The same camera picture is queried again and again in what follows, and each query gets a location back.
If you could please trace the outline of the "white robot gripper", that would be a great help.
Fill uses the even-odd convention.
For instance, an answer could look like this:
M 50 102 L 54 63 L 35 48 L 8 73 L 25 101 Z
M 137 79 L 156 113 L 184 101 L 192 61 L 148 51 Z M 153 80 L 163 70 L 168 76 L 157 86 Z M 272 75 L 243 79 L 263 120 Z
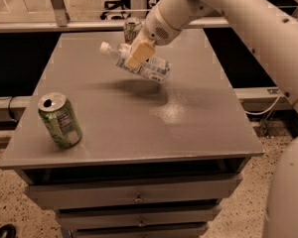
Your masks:
M 165 46 L 171 43 L 180 31 L 167 22 L 162 10 L 156 5 L 147 15 L 139 34 L 131 45 L 131 53 L 125 65 L 137 68 L 155 54 L 156 46 Z

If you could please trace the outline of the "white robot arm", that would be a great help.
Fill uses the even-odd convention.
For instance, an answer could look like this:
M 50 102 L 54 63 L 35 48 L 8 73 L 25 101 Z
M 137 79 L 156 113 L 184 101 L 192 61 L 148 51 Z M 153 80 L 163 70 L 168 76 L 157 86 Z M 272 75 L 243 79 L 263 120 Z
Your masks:
M 130 68 L 171 43 L 190 22 L 216 10 L 298 113 L 298 20 L 267 0 L 160 0 L 126 61 Z M 269 190 L 263 238 L 298 238 L 298 137 L 281 154 Z

